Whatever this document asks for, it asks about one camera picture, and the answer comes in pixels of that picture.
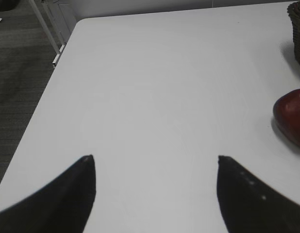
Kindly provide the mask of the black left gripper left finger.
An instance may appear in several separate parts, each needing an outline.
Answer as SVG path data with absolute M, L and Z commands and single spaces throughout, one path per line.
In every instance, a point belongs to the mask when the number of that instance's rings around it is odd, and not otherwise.
M 82 233 L 95 197 L 95 161 L 87 155 L 35 193 L 0 211 L 0 233 Z

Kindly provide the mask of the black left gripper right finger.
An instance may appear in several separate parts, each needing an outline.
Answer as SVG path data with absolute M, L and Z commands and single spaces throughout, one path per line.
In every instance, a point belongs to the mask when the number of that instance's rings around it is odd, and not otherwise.
M 230 233 L 300 233 L 300 205 L 230 156 L 218 157 L 217 199 Z

